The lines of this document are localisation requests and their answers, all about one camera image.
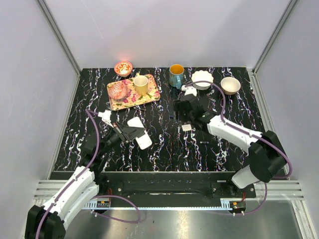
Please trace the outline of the white remote control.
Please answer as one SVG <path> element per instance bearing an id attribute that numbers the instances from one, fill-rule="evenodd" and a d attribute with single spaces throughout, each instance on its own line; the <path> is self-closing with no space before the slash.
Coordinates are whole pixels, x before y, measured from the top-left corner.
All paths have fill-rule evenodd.
<path id="1" fill-rule="evenodd" d="M 141 150 L 144 150 L 152 145 L 152 140 L 148 135 L 141 119 L 139 117 L 134 117 L 127 122 L 128 126 L 137 128 L 137 133 L 135 140 L 137 141 Z"/>

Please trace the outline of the white battery cover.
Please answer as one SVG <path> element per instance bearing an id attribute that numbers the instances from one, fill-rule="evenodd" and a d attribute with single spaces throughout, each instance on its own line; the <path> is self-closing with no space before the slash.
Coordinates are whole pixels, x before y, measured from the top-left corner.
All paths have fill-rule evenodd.
<path id="1" fill-rule="evenodd" d="M 191 131 L 192 130 L 192 126 L 190 124 L 184 124 L 181 126 L 182 127 L 182 130 L 184 132 L 187 132 L 187 131 Z"/>

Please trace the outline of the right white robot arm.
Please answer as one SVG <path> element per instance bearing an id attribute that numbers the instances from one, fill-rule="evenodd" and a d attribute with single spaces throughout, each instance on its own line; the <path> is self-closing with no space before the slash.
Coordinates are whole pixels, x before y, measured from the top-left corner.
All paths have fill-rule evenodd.
<path id="1" fill-rule="evenodd" d="M 250 184 L 268 183 L 288 163 L 277 135 L 270 130 L 262 133 L 233 123 L 205 110 L 194 95 L 175 100 L 173 108 L 177 119 L 190 122 L 196 129 L 220 137 L 248 154 L 248 165 L 238 170 L 226 186 L 232 197 L 240 196 Z"/>

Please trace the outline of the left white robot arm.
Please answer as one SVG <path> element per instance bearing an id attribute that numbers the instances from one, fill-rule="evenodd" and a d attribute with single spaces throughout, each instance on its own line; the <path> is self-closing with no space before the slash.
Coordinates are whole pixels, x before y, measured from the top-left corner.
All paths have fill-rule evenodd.
<path id="1" fill-rule="evenodd" d="M 140 149 L 151 146 L 147 131 L 138 117 L 127 124 L 114 123 L 105 139 L 95 135 L 86 137 L 84 156 L 73 175 L 42 206 L 33 205 L 26 219 L 26 239 L 62 239 L 75 216 L 91 200 L 106 195 L 108 185 L 101 176 L 105 165 L 103 154 L 122 142 L 137 141 Z"/>

